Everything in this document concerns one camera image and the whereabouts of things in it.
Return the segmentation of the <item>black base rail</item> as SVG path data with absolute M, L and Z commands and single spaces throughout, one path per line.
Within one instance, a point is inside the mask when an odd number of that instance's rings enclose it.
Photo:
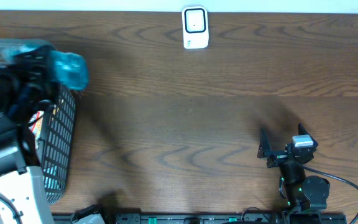
M 116 213 L 103 218 L 105 223 L 115 224 L 220 224 L 220 223 L 255 223 L 255 224 L 282 224 L 282 223 L 322 223 L 322 224 L 346 224 L 344 215 L 292 215 L 288 221 L 279 215 L 272 213 L 262 214 L 252 211 L 244 215 L 196 215 L 196 214 L 147 214 L 147 213 Z

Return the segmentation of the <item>teal mouthwash bottle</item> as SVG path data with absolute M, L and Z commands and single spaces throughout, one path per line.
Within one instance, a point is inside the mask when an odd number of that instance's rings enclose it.
M 89 71 L 85 59 L 78 54 L 61 52 L 49 44 L 22 44 L 8 47 L 2 56 L 11 64 L 19 63 L 19 57 L 46 60 L 50 70 L 50 80 L 64 84 L 71 90 L 84 90 L 89 83 Z

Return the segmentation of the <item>white barcode scanner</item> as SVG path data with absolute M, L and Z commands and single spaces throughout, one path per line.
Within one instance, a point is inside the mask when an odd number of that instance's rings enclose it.
M 181 17 L 184 48 L 206 48 L 209 44 L 208 11 L 203 6 L 189 6 L 182 10 Z

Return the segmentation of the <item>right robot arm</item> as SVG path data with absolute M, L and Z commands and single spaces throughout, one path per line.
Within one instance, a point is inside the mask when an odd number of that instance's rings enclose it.
M 317 147 L 317 141 L 302 124 L 298 125 L 298 134 L 281 151 L 272 150 L 267 133 L 260 131 L 257 157 L 266 159 L 268 168 L 280 169 L 279 191 L 288 202 L 288 208 L 280 215 L 283 223 L 322 222 L 321 212 L 327 208 L 330 183 L 316 175 L 307 176 L 304 167 L 314 158 Z

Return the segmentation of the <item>grey plastic basket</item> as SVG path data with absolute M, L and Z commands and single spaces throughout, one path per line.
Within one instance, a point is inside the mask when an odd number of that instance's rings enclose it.
M 27 43 L 51 44 L 40 39 L 0 39 L 0 65 L 6 64 L 1 55 L 4 49 Z M 75 99 L 69 89 L 60 85 L 58 90 L 58 103 L 54 110 L 44 113 L 39 148 L 36 149 L 44 173 L 45 194 L 50 205 L 58 202 L 65 193 L 76 116 Z

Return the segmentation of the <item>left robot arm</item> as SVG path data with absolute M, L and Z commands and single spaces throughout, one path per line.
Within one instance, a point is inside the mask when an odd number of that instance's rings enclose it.
M 43 170 L 29 129 L 31 117 L 53 106 L 58 83 L 53 47 L 42 45 L 0 66 L 0 216 L 4 223 L 53 223 Z

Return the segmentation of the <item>wet wipes pack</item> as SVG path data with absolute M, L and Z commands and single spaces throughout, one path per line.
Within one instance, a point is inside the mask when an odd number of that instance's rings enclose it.
M 35 137 L 35 148 L 39 148 L 39 139 L 40 135 L 43 129 L 43 116 L 44 111 L 38 111 L 35 114 L 32 115 L 30 121 L 29 121 L 29 129 L 33 133 Z

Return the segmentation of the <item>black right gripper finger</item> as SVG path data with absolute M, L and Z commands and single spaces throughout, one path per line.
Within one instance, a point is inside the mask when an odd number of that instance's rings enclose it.
M 264 129 L 260 130 L 260 144 L 259 144 L 259 152 L 268 152 L 270 151 L 270 144 L 267 137 L 267 134 Z
M 305 127 L 304 127 L 301 123 L 298 124 L 298 135 L 299 135 L 299 136 L 307 136 L 307 137 L 311 140 L 312 145 L 315 144 L 314 138 L 313 138 L 312 135 L 305 129 Z

